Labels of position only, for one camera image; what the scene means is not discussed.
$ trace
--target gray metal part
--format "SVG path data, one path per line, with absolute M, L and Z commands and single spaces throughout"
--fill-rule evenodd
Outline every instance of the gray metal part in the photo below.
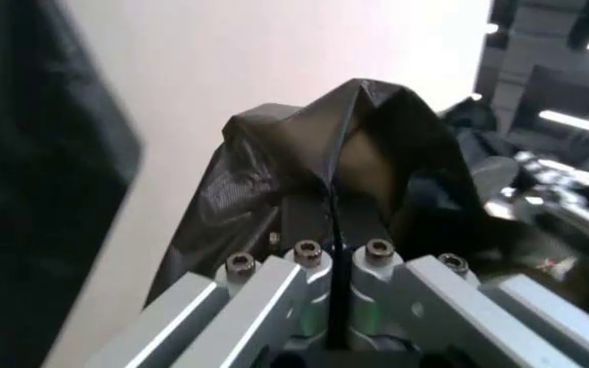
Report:
M 589 172 L 575 170 L 569 175 L 582 186 L 589 186 Z M 589 235 L 589 207 L 587 200 L 572 191 L 569 186 L 552 186 L 553 191 L 559 197 L 558 203 L 549 203 L 545 207 L 549 212 L 581 228 Z
M 380 337 L 395 337 L 401 340 L 407 339 L 402 327 L 383 310 L 383 305 L 377 303 L 375 293 L 384 290 L 392 277 L 395 266 L 403 264 L 401 257 L 395 253 L 389 264 L 375 266 L 371 264 L 365 255 L 365 247 L 358 248 L 352 257 L 350 286 L 350 316 L 348 337 L 350 346 L 354 350 L 371 350 L 373 348 L 389 350 L 389 343 L 376 343 Z M 365 336 L 356 338 L 355 333 Z
M 467 273 L 464 274 L 463 276 L 461 276 L 461 278 L 463 280 L 465 280 L 465 282 L 467 282 L 468 284 L 472 285 L 475 288 L 477 288 L 481 285 L 481 281 L 476 276 L 476 274 L 474 272 L 472 272 L 472 270 L 467 271 Z
M 403 263 L 401 257 L 395 253 L 389 264 L 374 266 L 367 260 L 364 246 L 354 252 L 351 260 L 353 263 L 351 284 L 358 291 L 369 297 L 371 297 L 370 292 L 375 290 L 377 285 L 382 285 L 390 281 L 394 267 Z
M 229 300 L 215 282 L 188 273 L 137 321 L 86 363 L 87 367 L 153 367 L 172 363 Z
M 172 366 L 252 366 L 292 335 L 306 290 L 298 264 L 268 258 Z
M 404 329 L 386 314 L 382 304 L 351 286 L 349 328 L 361 334 L 377 337 L 392 336 L 408 340 Z
M 283 350 L 321 350 L 324 349 L 327 331 L 313 337 L 290 337 L 283 346 Z
M 377 295 L 422 350 L 455 347 L 480 366 L 578 366 L 433 256 L 397 267 Z
M 261 262 L 255 261 L 256 271 L 261 267 Z M 221 265 L 217 268 L 217 272 L 215 273 L 215 282 L 217 282 L 220 286 L 226 288 L 229 293 L 230 297 L 234 297 L 243 286 L 245 286 L 246 282 L 235 282 L 230 281 L 229 278 L 226 277 L 226 266 Z
M 294 251 L 290 250 L 286 253 L 284 259 L 294 262 Z M 314 340 L 326 331 L 332 268 L 333 260 L 326 251 L 322 251 L 321 261 L 318 266 L 304 268 L 308 283 L 306 305 L 301 312 L 299 323 L 293 332 L 294 336 L 310 337 Z
M 574 361 L 589 366 L 589 314 L 524 275 L 481 290 Z
M 402 340 L 389 336 L 367 336 L 349 327 L 347 343 L 356 351 L 406 351 Z

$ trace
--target metal bolt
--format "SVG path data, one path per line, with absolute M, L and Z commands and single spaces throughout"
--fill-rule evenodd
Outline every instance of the metal bolt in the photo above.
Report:
M 318 266 L 322 260 L 322 247 L 314 240 L 302 240 L 294 245 L 294 260 L 306 268 Z
M 233 253 L 226 259 L 226 277 L 231 282 L 247 281 L 256 271 L 256 262 L 246 251 Z
M 454 271 L 458 276 L 465 276 L 469 271 L 469 265 L 463 257 L 454 255 L 453 253 L 442 253 L 438 256 L 438 261 L 441 261 L 448 269 Z
M 278 243 L 281 242 L 281 234 L 277 232 L 270 232 L 269 233 L 269 244 L 276 246 Z
M 410 311 L 413 312 L 413 315 L 418 318 L 424 317 L 424 306 L 419 301 L 413 303 L 410 306 Z
M 372 265 L 386 265 L 394 255 L 394 247 L 387 240 L 372 239 L 365 246 L 365 255 Z

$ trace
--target hex socket screw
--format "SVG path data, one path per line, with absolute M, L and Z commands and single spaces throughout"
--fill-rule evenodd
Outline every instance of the hex socket screw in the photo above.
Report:
M 314 240 L 298 241 L 294 245 L 294 261 L 302 267 L 313 268 L 322 260 L 322 247 Z
M 438 261 L 442 262 L 448 269 L 454 271 L 458 276 L 465 276 L 469 271 L 467 261 L 453 253 L 442 253 L 438 256 Z
M 371 239 L 365 246 L 365 255 L 372 265 L 387 265 L 393 258 L 394 246 L 387 240 Z
M 256 271 L 256 262 L 246 251 L 233 253 L 226 259 L 226 277 L 231 282 L 247 281 Z
M 270 232 L 269 233 L 269 244 L 272 246 L 278 245 L 281 242 L 281 234 L 277 232 Z

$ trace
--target dark cloth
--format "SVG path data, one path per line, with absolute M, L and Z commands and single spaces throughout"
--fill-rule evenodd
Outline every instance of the dark cloth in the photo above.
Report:
M 0 366 L 40 366 L 140 146 L 52 1 L 0 1 Z
M 269 254 L 265 230 L 278 227 L 283 198 L 316 192 L 328 213 L 320 228 L 335 225 L 336 250 L 349 244 L 349 234 L 337 226 L 335 204 L 345 193 L 360 193 L 374 200 L 404 259 L 449 251 L 473 261 L 484 279 L 526 273 L 589 311 L 587 258 L 537 228 L 482 209 L 469 167 L 512 156 L 515 148 L 494 132 L 472 131 L 484 152 L 463 159 L 469 155 L 455 133 L 411 90 L 374 80 L 350 80 L 306 107 L 266 104 L 232 117 L 148 302 L 187 271 L 213 276 L 235 251 Z M 541 271 L 568 258 L 576 262 L 560 280 Z M 335 266 L 343 260 L 334 259 Z

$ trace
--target white wall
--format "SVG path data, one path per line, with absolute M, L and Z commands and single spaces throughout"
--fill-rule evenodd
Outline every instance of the white wall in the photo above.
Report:
M 81 366 L 140 311 L 234 113 L 352 77 L 436 110 L 472 91 L 489 0 L 61 0 L 144 143 L 143 165 L 45 366 Z

